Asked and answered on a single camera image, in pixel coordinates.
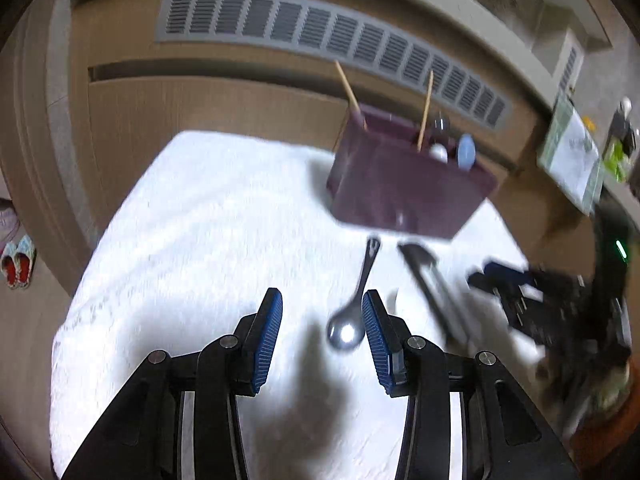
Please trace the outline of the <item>gloved right hand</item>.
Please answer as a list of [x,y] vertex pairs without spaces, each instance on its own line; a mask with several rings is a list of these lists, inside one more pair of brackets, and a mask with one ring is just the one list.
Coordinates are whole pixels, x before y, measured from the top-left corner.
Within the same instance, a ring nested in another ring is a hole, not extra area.
[[534,369],[542,414],[565,442],[582,426],[612,419],[631,394],[631,360],[605,363],[597,356],[561,359],[550,350]]

